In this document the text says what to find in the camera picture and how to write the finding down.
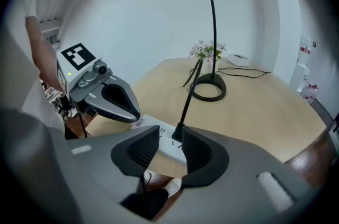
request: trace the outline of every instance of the white flower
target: white flower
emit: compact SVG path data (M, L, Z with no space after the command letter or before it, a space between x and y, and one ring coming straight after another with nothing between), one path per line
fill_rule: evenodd
M226 51L225 43L217 43L217 51Z
M192 50L190 51L190 53L189 53L189 57L194 56L194 54L195 54L195 50L192 49Z
M203 52L203 54L205 55L205 57L204 57L205 61L209 61L209 62L213 61L213 55L214 55L213 50L211 50L209 52L205 51L205 52Z
M201 45L202 48L208 47L208 43L203 42L202 40L199 40L199 44Z

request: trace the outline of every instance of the black lamp stand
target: black lamp stand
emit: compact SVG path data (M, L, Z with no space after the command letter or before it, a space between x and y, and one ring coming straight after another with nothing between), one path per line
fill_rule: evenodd
M214 8L214 0L211 0L212 15L213 15L213 32L214 32L214 56L213 56L213 71L211 74L205 74L198 78L197 85L210 84L216 86L221 90L221 93L216 97L204 97L193 92L193 97L205 101L205 102L216 102L222 100L226 95L226 84L224 80L216 74L216 61L217 61L217 22L216 22L216 11Z

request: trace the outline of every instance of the lamp base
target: lamp base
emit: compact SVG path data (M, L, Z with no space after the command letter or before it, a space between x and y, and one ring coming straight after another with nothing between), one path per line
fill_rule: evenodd
M226 84L224 80L217 74L205 74L198 78L197 86L200 84L210 84L221 90L221 93L216 97L204 97L193 92L193 97L204 102L217 102L222 100L226 95Z

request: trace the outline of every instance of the person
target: person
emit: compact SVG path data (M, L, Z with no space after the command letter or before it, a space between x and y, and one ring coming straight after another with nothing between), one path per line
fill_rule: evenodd
M3 16L0 59L5 84L0 104L30 114L64 133L63 119L46 100L40 79L62 91L56 54L40 32L36 0L10 0Z

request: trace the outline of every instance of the small white device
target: small white device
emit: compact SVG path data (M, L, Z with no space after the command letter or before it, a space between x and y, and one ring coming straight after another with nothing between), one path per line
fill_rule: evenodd
M172 134L175 131L174 126L169 125L161 120L157 120L149 115L143 115L137 122L132 124L131 129L153 125L160 126L159 151L174 160L186 164L186 157L182 151L181 142L178 142L172 138Z
M242 55L228 55L227 60L238 67L249 66L249 59Z

